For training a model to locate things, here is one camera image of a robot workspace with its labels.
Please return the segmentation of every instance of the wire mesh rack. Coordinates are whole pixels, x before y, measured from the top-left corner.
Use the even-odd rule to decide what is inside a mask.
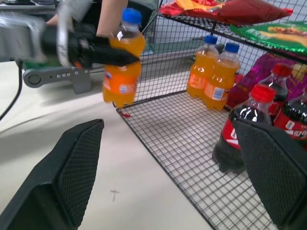
[[[291,17],[281,20],[306,19],[306,0],[267,2],[294,9]],[[228,112],[208,110],[185,90],[195,51],[206,35],[218,35],[218,44],[240,44],[237,76],[243,76],[243,83],[255,79],[251,69],[267,52],[273,59],[282,56],[294,62],[299,81],[307,72],[307,58],[242,38],[231,32],[229,25],[206,19],[157,15],[149,26],[153,25],[155,37],[142,56],[135,103],[118,113],[213,229],[277,229],[247,173],[222,173],[212,160]],[[267,60],[261,64],[271,71]]]

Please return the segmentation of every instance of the snack bag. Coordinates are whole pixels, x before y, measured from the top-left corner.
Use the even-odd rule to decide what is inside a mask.
[[[237,104],[246,101],[254,85],[270,76],[271,70],[277,63],[285,63],[293,67],[292,74],[286,81],[288,88],[287,101],[301,95],[303,89],[307,86],[307,65],[275,54],[265,53],[257,59],[251,70],[233,87],[229,93],[227,105],[233,108]]]
[[[234,25],[274,21],[290,16],[292,9],[281,9],[261,0],[173,0],[159,12],[165,15],[187,15]]]
[[[240,36],[267,46],[307,54],[307,21],[230,28]]]

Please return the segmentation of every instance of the red snack bag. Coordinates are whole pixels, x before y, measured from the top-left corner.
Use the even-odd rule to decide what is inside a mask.
[[[290,16],[291,9],[281,9],[261,0],[174,0],[162,6],[165,15],[187,15],[234,25],[270,22]]]

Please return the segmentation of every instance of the white table surface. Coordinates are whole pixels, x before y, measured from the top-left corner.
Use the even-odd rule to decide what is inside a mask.
[[[81,230],[210,230],[101,94],[75,95],[69,82],[31,89],[0,122],[0,212],[61,134],[82,122],[105,121],[96,181]],[[0,113],[18,86],[14,62],[0,63]],[[111,190],[116,189],[113,201]]]

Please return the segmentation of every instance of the soda bottle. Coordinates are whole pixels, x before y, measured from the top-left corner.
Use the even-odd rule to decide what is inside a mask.
[[[273,100],[273,103],[269,106],[269,113],[272,122],[274,121],[282,105],[287,99],[288,89],[286,80],[291,75],[291,73],[291,66],[284,63],[277,63],[272,70],[272,74],[259,82],[259,84],[268,85],[269,87],[272,87],[276,90],[276,96]]]
[[[215,48],[217,37],[208,35],[205,44],[196,51],[196,60],[190,69],[187,92],[191,97],[203,97],[207,79],[212,77],[215,59],[219,52]]]
[[[119,32],[110,38],[111,46],[125,49],[137,57],[141,56],[145,48],[145,39],[139,31],[141,20],[140,12],[126,8]],[[133,103],[137,79],[141,73],[141,62],[121,67],[105,65],[105,71],[102,87],[104,101],[114,102],[118,108]]]
[[[222,110],[228,100],[228,93],[235,83],[235,73],[240,67],[236,57],[239,45],[227,43],[225,51],[215,60],[214,75],[208,79],[203,102],[207,108]]]
[[[300,145],[307,144],[307,88],[301,96],[283,105],[274,126],[286,131]]]
[[[212,159],[219,163],[219,168],[222,172],[233,171],[234,173],[241,173],[245,170],[236,131],[231,122],[235,118],[241,118],[271,124],[268,108],[275,95],[276,91],[273,88],[256,84],[249,95],[249,99],[238,104],[229,112],[220,139],[216,143],[212,154]]]

